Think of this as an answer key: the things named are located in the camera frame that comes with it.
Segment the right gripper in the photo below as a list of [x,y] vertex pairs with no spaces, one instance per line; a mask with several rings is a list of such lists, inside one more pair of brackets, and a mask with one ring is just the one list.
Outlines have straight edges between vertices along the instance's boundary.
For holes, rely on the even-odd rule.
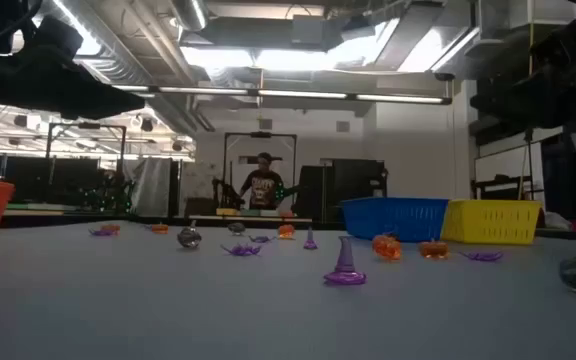
[[515,127],[523,127],[524,119],[540,128],[576,123],[576,68],[546,66],[511,90],[493,89],[472,96],[470,105]]

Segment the large purple witch hat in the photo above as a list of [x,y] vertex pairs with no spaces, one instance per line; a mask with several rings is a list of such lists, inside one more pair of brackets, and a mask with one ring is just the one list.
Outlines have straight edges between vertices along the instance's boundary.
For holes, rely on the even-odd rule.
[[340,251],[334,270],[323,276],[328,285],[362,285],[366,283],[365,273],[358,272],[354,265],[352,244],[348,236],[340,236]]

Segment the black stand pole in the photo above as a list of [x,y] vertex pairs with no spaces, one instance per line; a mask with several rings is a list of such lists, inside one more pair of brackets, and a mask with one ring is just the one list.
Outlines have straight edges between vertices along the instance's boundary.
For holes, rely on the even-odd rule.
[[535,176],[533,169],[533,146],[534,128],[528,127],[524,131],[524,153],[521,164],[521,173],[517,183],[517,199],[518,200],[534,200],[535,199]]

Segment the grey hanging curtain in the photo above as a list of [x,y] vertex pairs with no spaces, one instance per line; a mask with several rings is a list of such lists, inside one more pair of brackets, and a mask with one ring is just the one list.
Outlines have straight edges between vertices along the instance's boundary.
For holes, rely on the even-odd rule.
[[140,158],[131,163],[134,182],[131,213],[139,217],[167,217],[170,199],[170,158]]

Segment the yellow plastic basket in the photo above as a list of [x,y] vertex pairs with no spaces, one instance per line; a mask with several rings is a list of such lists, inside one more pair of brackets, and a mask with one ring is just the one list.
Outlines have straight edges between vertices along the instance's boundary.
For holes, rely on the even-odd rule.
[[531,245],[541,204],[526,200],[451,200],[441,240],[464,244]]

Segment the background work table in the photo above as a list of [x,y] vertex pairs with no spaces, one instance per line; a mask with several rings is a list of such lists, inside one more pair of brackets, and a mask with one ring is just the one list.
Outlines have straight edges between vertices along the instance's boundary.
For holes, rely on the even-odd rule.
[[284,222],[284,223],[312,223],[312,219],[299,217],[279,217],[279,216],[231,216],[231,215],[191,215],[190,220],[223,220],[223,221],[261,221],[261,222]]
[[129,215],[114,211],[88,211],[71,205],[8,204],[0,220],[0,229],[61,226],[129,219]]

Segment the white bag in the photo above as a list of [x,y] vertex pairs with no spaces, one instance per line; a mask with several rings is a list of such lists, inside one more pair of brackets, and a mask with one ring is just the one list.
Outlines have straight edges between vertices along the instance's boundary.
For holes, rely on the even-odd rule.
[[571,231],[574,229],[571,221],[565,219],[555,212],[546,212],[544,215],[544,226],[547,229]]

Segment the blue plastic basket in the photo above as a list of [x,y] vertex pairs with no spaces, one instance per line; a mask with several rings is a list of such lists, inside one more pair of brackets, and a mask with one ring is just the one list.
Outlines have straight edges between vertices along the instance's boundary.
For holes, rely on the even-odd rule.
[[447,199],[373,197],[342,202],[347,232],[372,240],[395,232],[400,242],[438,240],[444,222]]

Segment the black equipment cabinet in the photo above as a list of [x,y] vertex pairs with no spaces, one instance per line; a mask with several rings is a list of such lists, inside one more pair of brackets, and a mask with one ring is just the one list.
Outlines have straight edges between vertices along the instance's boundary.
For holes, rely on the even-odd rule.
[[304,165],[291,210],[314,222],[342,222],[343,201],[384,195],[387,179],[381,160],[324,159],[321,165]]

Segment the person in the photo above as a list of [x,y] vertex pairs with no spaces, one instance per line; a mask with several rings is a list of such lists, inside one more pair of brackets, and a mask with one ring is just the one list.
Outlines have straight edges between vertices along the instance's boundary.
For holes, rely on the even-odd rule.
[[271,169],[272,156],[261,152],[257,156],[258,168],[248,174],[240,188],[239,196],[250,192],[249,208],[276,210],[281,203],[277,198],[278,188],[283,185],[281,176]]

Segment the long ceiling light strip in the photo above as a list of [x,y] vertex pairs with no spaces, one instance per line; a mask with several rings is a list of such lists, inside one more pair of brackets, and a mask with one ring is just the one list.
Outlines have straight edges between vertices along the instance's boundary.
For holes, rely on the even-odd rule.
[[185,94],[238,97],[276,97],[335,101],[402,103],[416,105],[451,105],[452,97],[433,97],[403,94],[364,94],[302,90],[256,88],[180,87],[156,85],[114,85],[114,88],[136,94]]

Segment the grey ceiling box unit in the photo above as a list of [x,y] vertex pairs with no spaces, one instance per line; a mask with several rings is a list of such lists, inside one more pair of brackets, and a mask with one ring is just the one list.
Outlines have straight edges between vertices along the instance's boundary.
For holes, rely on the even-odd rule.
[[291,43],[317,47],[324,38],[325,20],[321,16],[294,15],[292,17]]

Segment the blue-grey table mat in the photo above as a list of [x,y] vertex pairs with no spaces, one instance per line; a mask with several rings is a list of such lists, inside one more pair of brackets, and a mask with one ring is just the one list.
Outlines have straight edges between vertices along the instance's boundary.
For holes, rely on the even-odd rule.
[[386,262],[352,244],[367,281],[330,286],[340,235],[234,257],[223,228],[195,251],[123,223],[0,230],[0,360],[576,360],[576,241],[506,247],[496,262],[407,244]]

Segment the black metal gantry frame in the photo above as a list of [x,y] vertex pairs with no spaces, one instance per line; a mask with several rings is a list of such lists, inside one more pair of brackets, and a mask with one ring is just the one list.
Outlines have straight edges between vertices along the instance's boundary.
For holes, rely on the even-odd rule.
[[[235,146],[240,140],[248,139],[256,145],[259,150],[258,153],[253,155],[237,155],[234,160],[230,159],[230,155],[234,155],[232,152],[232,147]],[[277,157],[276,154],[270,152],[269,146],[271,145],[272,139],[280,139],[283,144],[285,144],[286,139],[291,139],[293,142],[292,146],[288,146],[289,150],[292,152],[292,186],[296,185],[296,154],[297,154],[297,136],[294,134],[272,134],[270,132],[257,131],[252,133],[239,133],[239,132],[226,132],[224,134],[224,153],[223,153],[223,176],[222,180],[225,182],[229,180],[229,184],[238,192],[243,185],[248,174],[258,168],[257,156],[261,152],[269,153],[273,161],[271,163],[271,169],[278,173],[277,170],[272,168],[272,164],[278,160],[284,160],[283,157]],[[249,208],[249,197],[250,192],[247,192],[243,197],[241,197],[245,203],[243,205]],[[261,210],[261,215],[273,215],[279,214],[279,204],[276,210]]]
[[45,182],[45,189],[42,195],[43,200],[48,200],[50,197],[50,193],[52,190],[52,182],[53,182],[53,174],[54,174],[54,161],[51,157],[51,150],[52,150],[52,143],[60,137],[60,134],[54,135],[53,130],[56,127],[59,127],[63,132],[69,130],[71,127],[76,126],[79,129],[83,130],[100,130],[102,128],[105,129],[119,129],[121,131],[121,138],[120,138],[120,153],[117,158],[116,164],[116,179],[117,183],[115,185],[116,192],[119,193],[122,190],[122,184],[125,180],[124,176],[124,162],[125,162],[125,146],[127,140],[127,127],[124,125],[107,125],[101,124],[99,122],[77,122],[77,123],[65,123],[65,122],[50,122],[48,124],[48,132],[47,132],[47,139],[46,139],[46,147],[45,147],[45,160],[46,160],[46,170],[47,170],[47,178]]

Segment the silver round air duct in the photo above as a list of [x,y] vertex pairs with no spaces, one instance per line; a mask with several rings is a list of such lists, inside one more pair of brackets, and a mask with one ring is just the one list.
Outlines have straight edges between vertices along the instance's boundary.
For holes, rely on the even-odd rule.
[[169,0],[179,25],[187,31],[203,30],[209,21],[209,10],[203,0]]

